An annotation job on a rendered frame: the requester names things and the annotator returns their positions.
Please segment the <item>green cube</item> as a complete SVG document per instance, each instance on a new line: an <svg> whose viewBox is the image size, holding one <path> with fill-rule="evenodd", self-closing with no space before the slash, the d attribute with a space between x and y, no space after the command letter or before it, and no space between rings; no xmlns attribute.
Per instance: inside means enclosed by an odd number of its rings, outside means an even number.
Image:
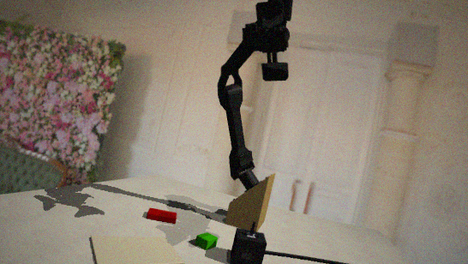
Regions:
<svg viewBox="0 0 468 264"><path fill-rule="evenodd" d="M208 232L202 233L196 237L195 245L209 250L210 248L216 247L218 238Z"/></svg>

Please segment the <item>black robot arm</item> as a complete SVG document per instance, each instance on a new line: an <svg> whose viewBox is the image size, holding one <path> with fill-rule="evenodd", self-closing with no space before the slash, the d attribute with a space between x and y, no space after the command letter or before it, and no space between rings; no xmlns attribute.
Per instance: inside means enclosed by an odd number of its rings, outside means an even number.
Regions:
<svg viewBox="0 0 468 264"><path fill-rule="evenodd" d="M291 20L293 0L267 0L284 2L285 18L280 22L279 27L287 28L287 21ZM243 82L239 75L239 69L253 54L253 51L267 52L262 49L263 32L262 24L247 23L243 28L243 41L232 53L228 61L221 66L221 76L218 82L218 97L221 106L226 111L227 122L231 138L231 153L229 156L231 178L243 183L246 191L256 186L261 181L255 176L252 170L255 168L252 152L249 151L244 142L243 126L240 107L243 102ZM288 39L290 32L287 28ZM232 75L234 83L226 85L229 75ZM243 173L242 173L243 172ZM240 174L241 173L241 174ZM244 191L244 192L246 192Z"/></svg>

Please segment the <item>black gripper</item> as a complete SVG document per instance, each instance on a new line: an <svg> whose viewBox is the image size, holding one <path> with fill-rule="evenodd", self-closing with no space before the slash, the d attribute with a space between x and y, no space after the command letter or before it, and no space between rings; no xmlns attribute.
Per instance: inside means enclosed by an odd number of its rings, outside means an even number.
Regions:
<svg viewBox="0 0 468 264"><path fill-rule="evenodd" d="M284 21L284 2L271 1L256 4L257 23L268 31L261 34L262 49L267 51L267 63L261 64L264 81L286 81L288 63L279 63L277 53L289 47L287 28L279 27ZM269 28L269 29L268 29ZM272 54L271 54L272 53ZM271 56L272 55L272 56ZM273 62L271 57L273 57Z"/></svg>

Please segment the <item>red rectangular block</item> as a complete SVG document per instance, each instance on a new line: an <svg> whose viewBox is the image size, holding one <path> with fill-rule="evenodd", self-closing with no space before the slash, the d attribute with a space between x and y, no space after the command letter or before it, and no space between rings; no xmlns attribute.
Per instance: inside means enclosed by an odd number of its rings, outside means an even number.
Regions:
<svg viewBox="0 0 468 264"><path fill-rule="evenodd" d="M147 212L147 219L176 224L176 221L177 221L176 215L177 215L176 213L171 213L166 210L150 208L149 211Z"/></svg>

